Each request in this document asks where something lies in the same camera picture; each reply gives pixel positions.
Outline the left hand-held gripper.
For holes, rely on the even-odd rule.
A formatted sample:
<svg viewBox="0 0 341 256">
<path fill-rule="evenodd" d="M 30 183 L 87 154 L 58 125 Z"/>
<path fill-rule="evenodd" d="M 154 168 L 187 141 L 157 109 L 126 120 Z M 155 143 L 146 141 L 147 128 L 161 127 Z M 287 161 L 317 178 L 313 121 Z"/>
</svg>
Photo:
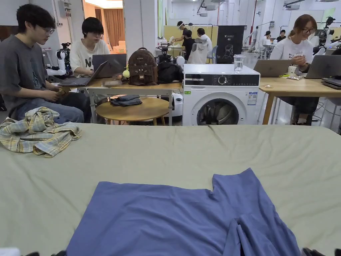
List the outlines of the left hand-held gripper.
<svg viewBox="0 0 341 256">
<path fill-rule="evenodd" d="M 67 253 L 65 250 L 62 250 L 56 254 L 54 254 L 54 256 L 66 256 Z M 0 248 L 0 256 L 21 256 L 20 250 L 18 248 L 15 247 L 5 247 L 5 248 Z M 25 256 L 40 256 L 40 253 L 35 251 L 35 252 L 31 252 Z"/>
</svg>

